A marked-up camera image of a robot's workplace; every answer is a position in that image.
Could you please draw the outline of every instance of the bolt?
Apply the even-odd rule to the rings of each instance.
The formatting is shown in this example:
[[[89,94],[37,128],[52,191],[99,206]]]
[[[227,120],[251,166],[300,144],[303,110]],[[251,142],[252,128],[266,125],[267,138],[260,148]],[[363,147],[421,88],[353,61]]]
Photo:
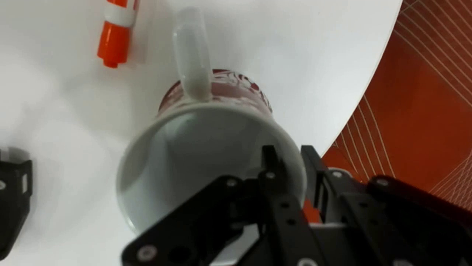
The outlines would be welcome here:
[[[341,172],[334,172],[334,176],[341,179],[342,173]]]
[[[378,179],[376,184],[381,185],[381,187],[388,187],[390,185],[388,181],[385,181],[385,179]]]
[[[409,261],[397,259],[394,261],[394,266],[413,266]]]
[[[319,265],[314,261],[306,258],[298,261],[297,266],[319,266]]]
[[[158,256],[158,249],[154,246],[145,246],[137,252],[139,262],[151,262]]]
[[[266,178],[267,178],[267,179],[275,179],[275,178],[276,178],[276,173],[267,172],[267,173],[266,173]]]
[[[227,187],[236,187],[238,182],[236,182],[235,179],[229,179],[229,181],[226,182],[226,185],[227,185]]]

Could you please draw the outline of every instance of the black object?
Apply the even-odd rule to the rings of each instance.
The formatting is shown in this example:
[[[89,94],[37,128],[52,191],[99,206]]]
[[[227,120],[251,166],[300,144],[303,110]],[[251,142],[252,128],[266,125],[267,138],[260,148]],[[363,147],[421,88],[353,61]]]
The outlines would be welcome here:
[[[328,170],[303,147],[313,204],[308,225],[273,147],[263,148],[257,179],[221,176],[123,253],[124,266],[201,266],[258,225],[258,241],[238,266],[472,266],[472,215],[393,178],[367,187]]]
[[[0,162],[0,261],[12,250],[30,213],[33,163]]]

